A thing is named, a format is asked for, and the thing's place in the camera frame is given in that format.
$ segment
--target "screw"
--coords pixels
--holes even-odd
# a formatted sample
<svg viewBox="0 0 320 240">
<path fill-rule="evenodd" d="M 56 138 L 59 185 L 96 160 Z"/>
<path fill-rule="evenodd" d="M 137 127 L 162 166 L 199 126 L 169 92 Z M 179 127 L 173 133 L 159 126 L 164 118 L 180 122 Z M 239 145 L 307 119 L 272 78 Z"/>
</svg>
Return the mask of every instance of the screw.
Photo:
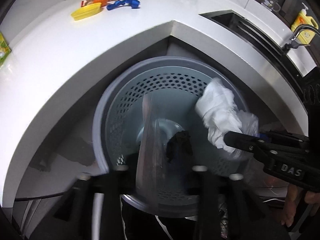
<svg viewBox="0 0 320 240">
<path fill-rule="evenodd" d="M 201 172 L 201 171 L 207 171 L 208 168 L 206 166 L 202 166 L 202 165 L 195 165 L 192 167 L 193 171 L 197 171 L 197 172 Z"/>
<path fill-rule="evenodd" d="M 241 179 L 243 179 L 243 175 L 240 173 L 233 173 L 233 174 L 229 175 L 229 179 L 231 179 L 233 181 L 241 180 Z"/>
</svg>

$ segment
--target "white countertop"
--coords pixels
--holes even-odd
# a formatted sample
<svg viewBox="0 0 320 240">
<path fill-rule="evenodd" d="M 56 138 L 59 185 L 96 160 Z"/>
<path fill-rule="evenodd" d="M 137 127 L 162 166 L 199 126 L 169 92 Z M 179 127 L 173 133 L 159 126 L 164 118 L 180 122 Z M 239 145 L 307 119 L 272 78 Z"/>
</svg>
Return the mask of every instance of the white countertop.
<svg viewBox="0 0 320 240">
<path fill-rule="evenodd" d="M 223 64 L 265 101 L 288 130 L 297 127 L 307 134 L 307 114 L 281 75 L 245 41 L 198 15 L 233 10 L 282 45 L 291 31 L 274 14 L 253 0 L 139 1 L 140 9 L 104 9 L 75 22 L 70 14 L 80 0 L 67 0 L 40 15 L 12 43 L 12 53 L 0 69 L 3 207 L 12 207 L 28 163 L 62 115 L 111 70 L 169 35 Z M 218 53 L 226 50 L 232 52 L 230 58 Z M 305 48 L 290 51 L 290 56 L 304 75 L 315 66 Z M 231 64 L 231 58 L 237 64 Z M 244 76 L 245 68 L 252 69 L 252 76 Z M 288 118 L 288 109 L 296 123 Z"/>
</svg>

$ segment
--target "white cable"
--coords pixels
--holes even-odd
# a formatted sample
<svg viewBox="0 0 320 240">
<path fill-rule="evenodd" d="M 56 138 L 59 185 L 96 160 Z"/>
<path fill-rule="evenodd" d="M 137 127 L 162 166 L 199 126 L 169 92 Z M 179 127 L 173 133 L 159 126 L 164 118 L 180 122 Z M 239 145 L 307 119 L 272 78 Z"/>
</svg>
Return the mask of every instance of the white cable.
<svg viewBox="0 0 320 240">
<path fill-rule="evenodd" d="M 265 200 L 265 201 L 264 201 L 264 203 L 265 203 L 265 202 L 269 202 L 269 201 L 271 201 L 271 200 L 277 200 L 277 201 L 284 202 L 284 200 L 282 200 L 282 199 L 278 199 L 278 198 L 271 198 L 271 199 Z"/>
<path fill-rule="evenodd" d="M 167 230 L 167 227 L 166 227 L 164 224 L 161 223 L 161 221 L 159 220 L 158 216 L 155 216 L 155 217 L 156 217 L 158 223 L 161 225 L 163 231 L 164 231 L 164 232 L 167 234 L 167 236 L 170 238 L 170 240 L 173 240 L 172 237 L 170 236 L 168 230 Z"/>
</svg>

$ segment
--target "wall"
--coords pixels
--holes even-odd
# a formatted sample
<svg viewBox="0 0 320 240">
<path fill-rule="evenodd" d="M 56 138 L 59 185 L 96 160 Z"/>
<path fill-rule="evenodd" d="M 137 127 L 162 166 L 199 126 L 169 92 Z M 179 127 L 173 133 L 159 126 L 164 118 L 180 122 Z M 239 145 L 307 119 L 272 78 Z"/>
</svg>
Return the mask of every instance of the wall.
<svg viewBox="0 0 320 240">
<path fill-rule="evenodd" d="M 50 7 L 64 0 L 16 0 L 3 22 L 0 32 L 12 47 L 11 41 L 34 19 Z"/>
</svg>

